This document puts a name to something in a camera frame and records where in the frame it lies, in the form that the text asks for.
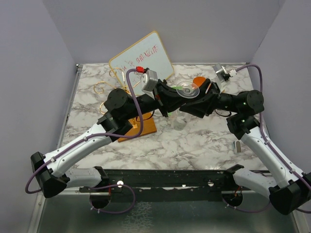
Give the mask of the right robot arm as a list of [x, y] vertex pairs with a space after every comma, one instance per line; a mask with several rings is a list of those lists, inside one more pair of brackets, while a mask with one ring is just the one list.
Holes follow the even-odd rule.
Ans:
[[215, 109], [233, 112], [227, 126], [236, 138], [247, 145], [271, 173], [264, 177], [243, 167], [223, 178], [224, 186], [234, 190], [247, 187], [269, 199], [281, 214], [288, 215], [311, 199], [311, 175], [295, 166], [267, 138], [262, 123], [255, 115], [264, 110], [263, 94], [258, 90], [243, 91], [237, 95], [221, 93], [216, 85], [190, 99], [180, 110], [199, 118], [209, 116]]

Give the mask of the clear smooth wine glass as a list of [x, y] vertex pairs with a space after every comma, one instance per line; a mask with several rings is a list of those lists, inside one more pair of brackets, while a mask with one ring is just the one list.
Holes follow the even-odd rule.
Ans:
[[[193, 99], [200, 93], [199, 87], [191, 82], [182, 81], [177, 86], [177, 93], [184, 98]], [[171, 116], [171, 126], [177, 131], [181, 131], [185, 128], [191, 119], [191, 115], [185, 112], [181, 112], [179, 108], [173, 112]]]

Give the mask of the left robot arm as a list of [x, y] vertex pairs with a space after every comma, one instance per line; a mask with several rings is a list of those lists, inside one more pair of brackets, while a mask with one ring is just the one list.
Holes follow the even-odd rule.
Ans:
[[180, 108], [200, 91], [197, 87], [172, 88], [159, 81], [140, 96], [128, 94], [121, 88], [112, 90], [104, 105], [106, 113], [85, 133], [61, 148], [31, 156], [33, 179], [36, 179], [44, 197], [52, 198], [66, 188], [91, 187], [100, 192], [106, 189], [107, 179], [103, 170], [92, 168], [78, 174], [75, 178], [70, 168], [93, 151], [120, 138], [132, 139], [142, 135], [143, 115], [160, 110], [163, 116]]

